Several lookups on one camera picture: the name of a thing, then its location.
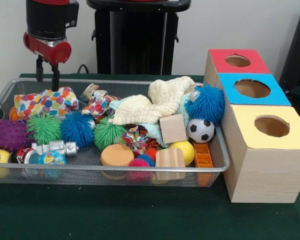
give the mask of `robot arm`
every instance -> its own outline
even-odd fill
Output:
[[[66,29],[77,26],[79,4],[75,0],[26,0],[27,32],[24,45],[38,54],[36,79],[43,80],[43,61],[53,71],[52,90],[59,88],[59,63],[65,63],[71,55]]]

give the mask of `soccer ball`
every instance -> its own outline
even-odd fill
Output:
[[[215,134],[215,125],[213,122],[204,119],[191,119],[186,128],[190,139],[197,144],[209,142]]]

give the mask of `circular hole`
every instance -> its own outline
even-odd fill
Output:
[[[254,99],[265,98],[271,92],[267,85],[253,79],[241,79],[234,84],[234,87],[240,94]]]
[[[246,58],[245,56],[237,55],[237,54],[228,56],[225,59],[225,62],[231,66],[239,67],[239,68],[247,67],[251,64],[251,62],[248,58]]]
[[[281,138],[288,135],[290,131],[289,123],[277,116],[259,116],[254,121],[255,127],[262,133],[272,137]]]

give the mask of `wire basket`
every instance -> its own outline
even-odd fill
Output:
[[[60,87],[68,86],[76,96],[80,96],[91,83],[98,84],[112,96],[125,98],[136,94],[147,95],[151,82],[61,79]],[[10,81],[0,94],[0,118],[8,118],[15,95],[40,93],[49,89],[50,85],[50,80],[37,82],[34,78]],[[0,183],[211,187],[230,164],[222,130],[218,124],[215,129],[216,134],[208,143],[213,168],[197,168],[194,163],[188,167],[102,166],[101,152],[92,145],[79,149],[76,156],[67,157],[66,165],[0,163]],[[183,179],[169,180],[180,174],[184,175]]]

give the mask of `red box lid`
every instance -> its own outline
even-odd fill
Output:
[[[254,49],[210,49],[209,53],[220,74],[270,74]]]

